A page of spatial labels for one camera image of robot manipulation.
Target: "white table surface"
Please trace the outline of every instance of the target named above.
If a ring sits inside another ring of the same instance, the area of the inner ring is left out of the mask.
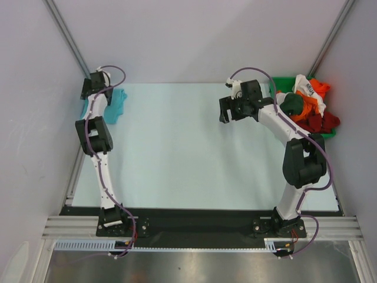
[[[286,181],[285,147],[252,118],[219,122],[224,84],[124,84],[124,114],[108,125],[118,200],[133,208],[273,209]],[[267,85],[262,84],[266,95]],[[323,186],[328,176],[317,186]],[[99,206],[88,156],[73,206]],[[304,210],[338,210],[332,188],[309,193]]]

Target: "orange cloth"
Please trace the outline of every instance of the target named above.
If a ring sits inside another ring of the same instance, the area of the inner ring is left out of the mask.
[[[297,90],[296,94],[300,95],[303,98],[304,107],[300,115],[289,116],[292,119],[292,121],[298,122],[301,120],[307,120],[309,116],[319,114],[317,99],[306,96],[302,94],[299,90]]]
[[[325,99],[326,92],[330,90],[331,85],[326,84],[326,83],[321,83],[315,78],[311,79],[309,82],[312,85],[314,91],[318,93],[318,95],[321,96],[322,99]]]

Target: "white wall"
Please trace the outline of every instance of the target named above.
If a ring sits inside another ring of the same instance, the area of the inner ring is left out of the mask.
[[[83,75],[41,0],[0,9],[0,274],[57,213],[78,149]]]
[[[349,215],[357,215],[377,263],[377,1],[358,1],[320,67],[317,78],[333,85],[331,112],[338,135],[326,143],[337,189]]]
[[[90,69],[122,66],[128,83],[223,83],[247,65],[306,73],[344,2],[56,0]]]

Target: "green bin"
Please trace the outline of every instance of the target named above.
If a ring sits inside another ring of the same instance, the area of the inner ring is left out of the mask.
[[[296,77],[273,77],[273,81],[276,85],[276,91],[281,91],[282,93],[292,92],[292,88],[295,85]],[[273,93],[273,86],[270,83],[270,95],[273,98],[275,94]],[[331,134],[321,134],[324,139],[329,139],[336,135],[335,129],[332,129]]]

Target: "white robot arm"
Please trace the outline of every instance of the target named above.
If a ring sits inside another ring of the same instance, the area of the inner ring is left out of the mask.
[[[122,224],[127,220],[123,212],[115,202],[118,202],[111,183],[109,170],[109,152],[113,149],[113,141],[110,132],[103,119],[106,106],[110,105],[113,90],[100,93],[101,90],[110,85],[110,74],[101,70],[90,74],[90,79],[84,80],[81,93],[82,99],[88,99],[88,107],[82,120],[76,121],[76,129],[80,138],[81,147],[85,154],[91,156],[100,188],[101,213],[100,225],[110,227]],[[90,146],[95,152],[89,149],[86,137],[85,122],[87,121],[88,137]]]
[[[326,173],[326,160],[318,149],[297,132],[308,135],[324,150],[325,144],[320,134],[310,134],[301,129],[290,127],[281,116],[289,119],[279,108],[275,110],[271,97],[262,97],[257,80],[241,82],[228,79],[226,86],[232,88],[232,94],[219,100],[220,121],[229,122],[228,111],[232,120],[253,117],[257,122],[270,129],[286,147],[283,162],[283,174],[287,180],[280,203],[274,208],[273,220],[277,231],[288,231],[300,219],[300,210],[305,198],[305,189]]]

